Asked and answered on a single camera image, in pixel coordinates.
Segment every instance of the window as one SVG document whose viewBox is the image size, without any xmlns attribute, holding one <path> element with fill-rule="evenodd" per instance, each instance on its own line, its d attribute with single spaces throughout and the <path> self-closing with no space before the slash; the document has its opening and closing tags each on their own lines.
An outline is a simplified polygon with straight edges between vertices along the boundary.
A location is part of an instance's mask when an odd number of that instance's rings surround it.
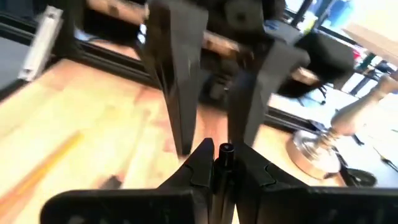
<svg viewBox="0 0 398 224">
<path fill-rule="evenodd" d="M 303 2 L 304 0 L 286 0 L 286 8 L 292 12 L 297 12 Z"/>
<path fill-rule="evenodd" d="M 349 20 L 354 16 L 357 4 L 359 4 L 359 1 L 357 0 L 336 0 L 330 6 L 328 18 L 323 22 L 322 26 L 341 35 L 347 36 L 341 29 L 344 28 L 344 26 L 347 25 Z"/>
</svg>

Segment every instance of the wooden workbench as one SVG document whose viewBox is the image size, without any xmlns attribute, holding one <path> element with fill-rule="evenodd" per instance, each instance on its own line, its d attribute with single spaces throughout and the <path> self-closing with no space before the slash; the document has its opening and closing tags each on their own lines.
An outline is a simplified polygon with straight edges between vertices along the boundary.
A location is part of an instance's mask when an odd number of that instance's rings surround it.
<svg viewBox="0 0 398 224">
<path fill-rule="evenodd" d="M 273 96 L 270 105 L 305 113 L 289 102 Z M 226 122 L 200 106 L 193 147 L 205 137 L 225 142 Z M 155 188 L 183 162 L 161 91 L 68 60 L 2 102 L 0 123 L 0 223 L 39 223 L 50 197 L 96 189 L 111 175 L 123 188 Z M 262 126 L 254 149 L 309 185 L 341 185 L 296 168 L 285 151 L 289 137 Z"/>
</svg>

